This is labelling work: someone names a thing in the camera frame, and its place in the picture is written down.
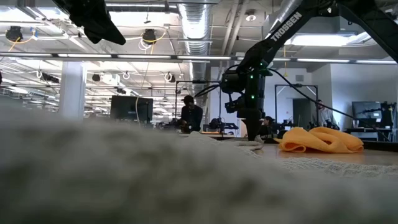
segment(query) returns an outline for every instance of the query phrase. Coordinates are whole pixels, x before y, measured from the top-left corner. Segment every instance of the table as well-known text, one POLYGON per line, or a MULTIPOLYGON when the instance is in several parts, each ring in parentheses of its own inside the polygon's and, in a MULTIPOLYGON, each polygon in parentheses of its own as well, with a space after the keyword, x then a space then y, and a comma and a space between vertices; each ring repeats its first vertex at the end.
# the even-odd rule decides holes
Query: table
MULTIPOLYGON (((180 137, 188 137, 189 134, 178 134, 180 137)), ((215 140, 225 140, 225 139, 231 139, 235 138, 235 135, 233 134, 203 134, 209 138, 215 139, 215 140)))
POLYGON ((273 159, 287 159, 290 157, 317 158, 336 162, 346 162, 350 164, 398 166, 398 153, 396 152, 384 152, 366 149, 360 154, 328 154, 323 152, 294 153, 279 150, 277 144, 266 144, 261 151, 262 152, 257 152, 257 154, 264 158, 273 159))
MULTIPOLYGON (((378 128, 380 132, 382 132, 387 138, 391 140, 390 134, 392 133, 391 129, 387 128, 378 128)), ((352 134, 360 138, 361 140, 373 140, 373 141, 386 141, 384 137, 382 137, 375 129, 373 128, 348 128, 345 131, 348 134, 352 134)))

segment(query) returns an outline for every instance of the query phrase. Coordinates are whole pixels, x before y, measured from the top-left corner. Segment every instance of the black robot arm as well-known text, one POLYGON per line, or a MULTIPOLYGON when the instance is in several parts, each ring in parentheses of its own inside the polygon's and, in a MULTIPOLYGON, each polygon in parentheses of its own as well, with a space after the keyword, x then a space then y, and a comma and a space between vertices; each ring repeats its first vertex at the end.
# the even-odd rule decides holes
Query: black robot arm
POLYGON ((221 89, 227 94, 241 93, 237 100, 226 104, 227 112, 238 112, 252 141, 264 118, 265 77, 272 75, 267 67, 277 51, 313 17, 342 16, 359 24, 395 61, 398 62, 398 25, 382 12, 374 0, 303 0, 290 16, 256 43, 245 54, 235 70, 227 69, 221 89))

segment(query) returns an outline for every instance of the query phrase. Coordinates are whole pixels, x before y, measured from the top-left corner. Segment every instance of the monitor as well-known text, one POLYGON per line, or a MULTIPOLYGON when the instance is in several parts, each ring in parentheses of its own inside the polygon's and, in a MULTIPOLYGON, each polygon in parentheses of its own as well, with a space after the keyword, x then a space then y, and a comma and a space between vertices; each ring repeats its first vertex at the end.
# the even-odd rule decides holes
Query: monitor
POLYGON ((131 119, 140 121, 152 121, 154 100, 148 98, 139 98, 136 112, 137 97, 133 96, 112 96, 111 118, 131 119))
MULTIPOLYGON (((353 116, 355 118, 362 119, 370 125, 378 126, 381 122, 382 111, 380 102, 376 101, 364 101, 364 102, 352 102, 353 105, 353 116)), ((366 127, 362 121, 359 121, 359 127, 366 127)))

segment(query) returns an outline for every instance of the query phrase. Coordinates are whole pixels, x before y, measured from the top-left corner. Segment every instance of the orange towel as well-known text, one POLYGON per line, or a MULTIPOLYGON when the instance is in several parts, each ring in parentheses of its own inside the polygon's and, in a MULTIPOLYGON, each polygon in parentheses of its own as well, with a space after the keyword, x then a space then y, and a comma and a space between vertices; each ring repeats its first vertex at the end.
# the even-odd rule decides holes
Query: orange towel
POLYGON ((329 128, 315 128, 310 132, 294 128, 284 134, 279 142, 279 149, 287 152, 305 152, 316 149, 329 153, 355 153, 363 151, 363 142, 350 134, 329 128))

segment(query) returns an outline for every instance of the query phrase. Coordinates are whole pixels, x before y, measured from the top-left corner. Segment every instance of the pillar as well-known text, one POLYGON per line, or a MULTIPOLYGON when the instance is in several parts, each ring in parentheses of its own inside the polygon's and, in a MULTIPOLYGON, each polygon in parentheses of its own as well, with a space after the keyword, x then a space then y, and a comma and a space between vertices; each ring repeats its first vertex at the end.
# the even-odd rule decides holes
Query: pillar
POLYGON ((83 62, 64 62, 58 112, 66 119, 83 120, 87 71, 83 62))

